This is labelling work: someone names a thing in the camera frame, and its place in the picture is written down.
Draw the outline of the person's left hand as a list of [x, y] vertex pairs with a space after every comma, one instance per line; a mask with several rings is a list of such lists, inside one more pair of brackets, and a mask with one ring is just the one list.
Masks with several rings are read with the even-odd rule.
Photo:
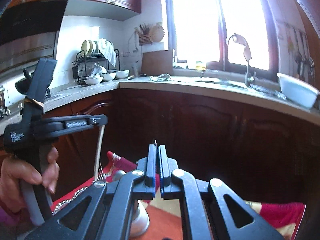
[[5, 158], [1, 166], [1, 202], [13, 213], [25, 208], [20, 180], [31, 185], [43, 185], [54, 194], [60, 170], [56, 162], [58, 157], [57, 149], [51, 147], [47, 156], [48, 167], [42, 174], [26, 161], [16, 159], [12, 155]]

